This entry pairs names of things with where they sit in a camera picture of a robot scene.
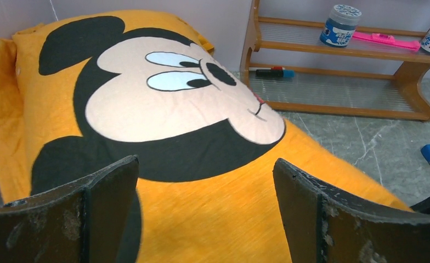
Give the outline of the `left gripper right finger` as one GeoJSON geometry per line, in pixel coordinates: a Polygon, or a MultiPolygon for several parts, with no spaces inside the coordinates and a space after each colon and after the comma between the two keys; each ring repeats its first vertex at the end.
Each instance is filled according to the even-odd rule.
{"type": "Polygon", "coordinates": [[[284,159],[273,179],[293,262],[430,262],[430,214],[360,198],[284,159]]]}

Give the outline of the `pink plastic strip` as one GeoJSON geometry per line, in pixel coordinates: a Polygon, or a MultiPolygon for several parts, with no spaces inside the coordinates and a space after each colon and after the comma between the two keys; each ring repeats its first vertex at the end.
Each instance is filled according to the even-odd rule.
{"type": "Polygon", "coordinates": [[[421,47],[421,44],[419,41],[404,41],[404,40],[396,39],[392,35],[385,35],[381,33],[367,34],[367,33],[361,33],[361,32],[354,32],[352,38],[355,38],[361,41],[367,41],[371,43],[384,44],[391,47],[407,49],[413,52],[418,51],[421,47]]]}

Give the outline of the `left blue white jar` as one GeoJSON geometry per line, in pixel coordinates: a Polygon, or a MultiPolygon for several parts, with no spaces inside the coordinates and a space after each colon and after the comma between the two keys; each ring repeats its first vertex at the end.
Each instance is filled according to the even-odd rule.
{"type": "Polygon", "coordinates": [[[320,34],[320,41],[331,47],[345,48],[361,19],[362,12],[345,4],[334,5],[320,34]]]}

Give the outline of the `black blue marker pen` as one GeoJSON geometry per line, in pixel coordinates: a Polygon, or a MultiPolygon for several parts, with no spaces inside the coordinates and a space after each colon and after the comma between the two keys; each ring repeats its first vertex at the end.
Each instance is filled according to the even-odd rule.
{"type": "Polygon", "coordinates": [[[257,77],[264,78],[293,78],[295,76],[293,70],[287,70],[283,67],[257,68],[254,72],[257,77]]]}

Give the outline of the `orange Mickey Mouse pillowcase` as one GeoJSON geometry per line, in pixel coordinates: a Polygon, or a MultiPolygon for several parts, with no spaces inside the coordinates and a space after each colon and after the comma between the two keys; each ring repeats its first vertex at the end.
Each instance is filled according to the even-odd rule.
{"type": "Polygon", "coordinates": [[[137,155],[119,262],[290,262],[282,158],[361,198],[408,205],[321,147],[212,57],[181,18],[122,10],[0,39],[0,191],[35,195],[137,155]]]}

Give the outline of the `wooden three-tier shelf rack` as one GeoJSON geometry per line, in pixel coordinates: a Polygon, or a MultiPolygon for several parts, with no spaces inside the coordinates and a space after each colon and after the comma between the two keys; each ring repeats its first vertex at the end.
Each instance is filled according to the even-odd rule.
{"type": "Polygon", "coordinates": [[[280,111],[319,113],[412,121],[430,121],[430,103],[421,82],[430,70],[430,53],[412,52],[387,45],[353,40],[346,48],[319,41],[320,22],[262,17],[253,1],[240,65],[241,80],[273,108],[280,111]],[[357,71],[292,67],[292,78],[257,77],[253,62],[261,49],[400,61],[392,75],[357,71]]]}

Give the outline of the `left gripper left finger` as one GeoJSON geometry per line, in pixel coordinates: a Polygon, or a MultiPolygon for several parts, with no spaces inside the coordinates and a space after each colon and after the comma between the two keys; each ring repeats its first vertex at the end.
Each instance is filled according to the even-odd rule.
{"type": "Polygon", "coordinates": [[[0,262],[135,262],[136,156],[0,206],[0,262]]]}

